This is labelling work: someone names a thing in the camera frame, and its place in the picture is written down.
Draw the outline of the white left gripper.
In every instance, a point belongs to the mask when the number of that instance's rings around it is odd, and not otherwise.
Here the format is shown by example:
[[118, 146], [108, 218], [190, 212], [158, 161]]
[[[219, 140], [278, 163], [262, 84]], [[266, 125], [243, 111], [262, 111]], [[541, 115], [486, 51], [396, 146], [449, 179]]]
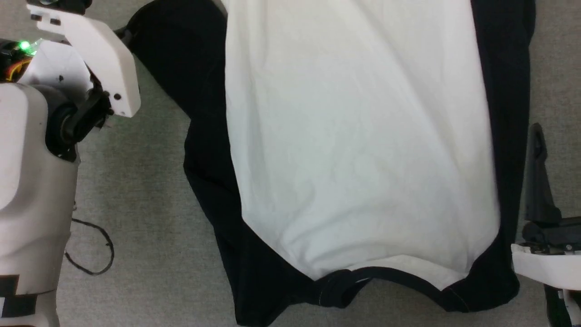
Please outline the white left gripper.
[[37, 15], [40, 30], [64, 36], [71, 48], [112, 97], [114, 114], [131, 118], [141, 107], [133, 54], [116, 33], [102, 21], [41, 5], [27, 5]]

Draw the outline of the black and white t-shirt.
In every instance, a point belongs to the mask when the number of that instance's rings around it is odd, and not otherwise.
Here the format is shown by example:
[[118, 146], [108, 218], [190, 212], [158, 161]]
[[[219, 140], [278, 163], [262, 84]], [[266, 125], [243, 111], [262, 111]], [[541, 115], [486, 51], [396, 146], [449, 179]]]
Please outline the black and white t-shirt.
[[373, 279], [510, 302], [535, 0], [154, 0], [129, 49], [190, 118], [183, 168], [235, 319]]

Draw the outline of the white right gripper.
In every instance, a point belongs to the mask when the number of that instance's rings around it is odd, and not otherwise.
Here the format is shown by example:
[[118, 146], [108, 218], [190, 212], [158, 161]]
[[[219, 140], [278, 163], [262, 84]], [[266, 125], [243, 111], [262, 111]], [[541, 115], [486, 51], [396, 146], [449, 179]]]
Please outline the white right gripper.
[[581, 291], [581, 217], [562, 220], [546, 169], [543, 128], [529, 128], [523, 242], [511, 245], [514, 270], [554, 288]]

